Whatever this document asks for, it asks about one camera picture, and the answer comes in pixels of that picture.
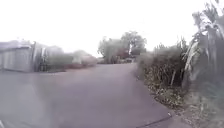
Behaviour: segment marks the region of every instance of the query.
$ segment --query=road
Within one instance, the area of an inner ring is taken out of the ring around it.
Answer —
[[[11,127],[136,128],[168,117],[135,64],[62,73],[0,74],[0,118]],[[173,117],[143,128],[189,128]]]

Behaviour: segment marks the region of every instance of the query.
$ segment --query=asphalt road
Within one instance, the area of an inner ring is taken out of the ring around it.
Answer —
[[[0,73],[0,119],[11,128],[136,128],[167,118],[170,111],[135,79],[134,69]],[[189,127],[169,118],[143,128]]]

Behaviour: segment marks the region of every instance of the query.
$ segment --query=tree canopy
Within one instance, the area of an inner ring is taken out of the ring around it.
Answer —
[[[107,63],[116,63],[117,59],[125,59],[131,55],[140,55],[145,49],[146,39],[135,31],[124,33],[120,39],[103,38],[98,46]]]

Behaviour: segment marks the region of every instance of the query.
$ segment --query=sky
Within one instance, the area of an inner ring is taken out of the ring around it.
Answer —
[[[99,56],[103,37],[137,31],[152,50],[190,40],[191,14],[203,7],[204,0],[0,0],[0,41],[23,38]]]

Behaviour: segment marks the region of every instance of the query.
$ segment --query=tree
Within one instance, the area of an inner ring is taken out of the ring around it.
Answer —
[[[122,51],[123,44],[119,39],[105,38],[100,41],[98,53],[101,53],[106,63],[117,63],[119,58],[119,51]]]
[[[122,37],[121,41],[125,46],[127,51],[130,51],[131,54],[140,54],[141,51],[144,51],[146,39],[140,36],[136,31],[126,32]]]

